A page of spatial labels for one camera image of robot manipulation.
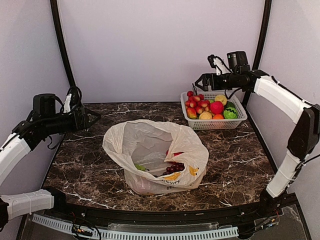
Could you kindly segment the red cherry bunch toy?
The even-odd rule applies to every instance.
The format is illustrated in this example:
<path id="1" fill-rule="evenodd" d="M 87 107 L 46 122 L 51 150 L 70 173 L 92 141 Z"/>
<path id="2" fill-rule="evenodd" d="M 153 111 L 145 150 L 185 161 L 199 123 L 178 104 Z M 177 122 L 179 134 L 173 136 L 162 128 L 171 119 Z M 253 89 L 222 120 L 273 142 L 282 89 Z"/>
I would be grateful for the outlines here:
<path id="1" fill-rule="evenodd" d="M 195 108 L 197 112 L 197 118 L 204 111 L 211 112 L 209 100 L 205 100 L 203 94 L 198 94 L 197 88 L 194 83 L 192 84 L 192 90 L 189 90 L 185 94 L 185 96 L 187 97 L 187 99 L 182 101 L 184 103 L 185 109 L 188 107 Z"/>

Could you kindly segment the red toy apple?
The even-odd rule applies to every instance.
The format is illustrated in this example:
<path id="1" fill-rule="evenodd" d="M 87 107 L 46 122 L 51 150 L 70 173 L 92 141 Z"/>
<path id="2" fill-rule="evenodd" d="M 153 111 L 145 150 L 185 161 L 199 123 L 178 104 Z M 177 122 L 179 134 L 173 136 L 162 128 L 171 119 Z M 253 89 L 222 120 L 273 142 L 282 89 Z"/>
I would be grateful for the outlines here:
<path id="1" fill-rule="evenodd" d="M 170 158 L 176 157 L 176 156 L 181 155 L 181 154 L 183 154 L 183 152 L 174 152 L 174 153 L 171 153 L 171 154 L 169 154 L 168 150 L 165 152 L 165 155 L 169 156 Z"/>

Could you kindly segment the banana print plastic bag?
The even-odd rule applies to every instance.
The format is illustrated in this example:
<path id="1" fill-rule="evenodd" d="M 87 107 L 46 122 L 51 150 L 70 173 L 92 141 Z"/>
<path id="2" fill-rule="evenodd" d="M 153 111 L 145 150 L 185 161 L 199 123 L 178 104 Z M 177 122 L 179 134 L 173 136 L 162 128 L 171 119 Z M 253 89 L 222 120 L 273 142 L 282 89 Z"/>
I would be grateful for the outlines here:
<path id="1" fill-rule="evenodd" d="M 208 149 L 192 128 L 173 122 L 138 119 L 113 125 L 104 134 L 102 147 L 123 168 L 128 186 L 140 195 L 193 190 L 207 173 Z M 169 157 L 167 150 L 183 153 Z M 183 163 L 184 170 L 163 175 L 173 163 Z"/>

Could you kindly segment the purple toy grapes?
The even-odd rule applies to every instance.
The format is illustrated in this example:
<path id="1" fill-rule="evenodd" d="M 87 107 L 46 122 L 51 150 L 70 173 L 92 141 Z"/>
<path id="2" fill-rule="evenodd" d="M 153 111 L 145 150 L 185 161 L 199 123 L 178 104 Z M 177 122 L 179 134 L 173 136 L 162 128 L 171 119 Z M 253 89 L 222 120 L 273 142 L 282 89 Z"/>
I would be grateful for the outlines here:
<path id="1" fill-rule="evenodd" d="M 185 165 L 183 163 L 174 162 L 173 165 L 168 166 L 165 169 L 165 172 L 162 173 L 163 176 L 170 175 L 176 172 L 181 172 L 185 169 Z"/>

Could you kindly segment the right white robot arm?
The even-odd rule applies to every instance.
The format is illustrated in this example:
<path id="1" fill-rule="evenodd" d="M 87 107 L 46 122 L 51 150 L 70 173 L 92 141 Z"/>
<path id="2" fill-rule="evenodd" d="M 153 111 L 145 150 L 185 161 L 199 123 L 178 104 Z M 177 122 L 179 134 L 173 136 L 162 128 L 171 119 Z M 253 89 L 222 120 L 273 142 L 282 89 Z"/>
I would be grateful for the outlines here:
<path id="1" fill-rule="evenodd" d="M 215 72 L 202 74 L 194 83 L 196 87 L 205 92 L 238 89 L 255 93 L 279 108 L 295 124 L 284 160 L 261 193 L 263 200 L 255 205 L 255 213 L 266 217 L 275 208 L 272 199 L 296 180 L 320 140 L 320 106 L 302 99 L 266 72 L 252 70 L 245 51 L 229 52 L 227 63 L 213 54 L 207 60 Z"/>

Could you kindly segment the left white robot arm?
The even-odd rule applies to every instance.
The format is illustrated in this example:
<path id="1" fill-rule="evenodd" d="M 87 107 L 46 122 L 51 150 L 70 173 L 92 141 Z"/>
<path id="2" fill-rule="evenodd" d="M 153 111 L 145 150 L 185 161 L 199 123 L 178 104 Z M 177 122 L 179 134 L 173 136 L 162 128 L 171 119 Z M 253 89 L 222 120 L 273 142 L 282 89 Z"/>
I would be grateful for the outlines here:
<path id="1" fill-rule="evenodd" d="M 63 135 L 87 130 L 101 115 L 81 103 L 82 92 L 69 88 L 65 101 L 53 93 L 33 97 L 33 108 L 26 120 L 21 121 L 0 147 L 0 181 L 9 176 L 15 166 L 40 142 L 53 135 Z M 34 192 L 0 196 L 0 227 L 12 219 L 41 210 L 52 210 L 60 218 L 71 213 L 66 195 L 54 187 L 45 187 Z"/>

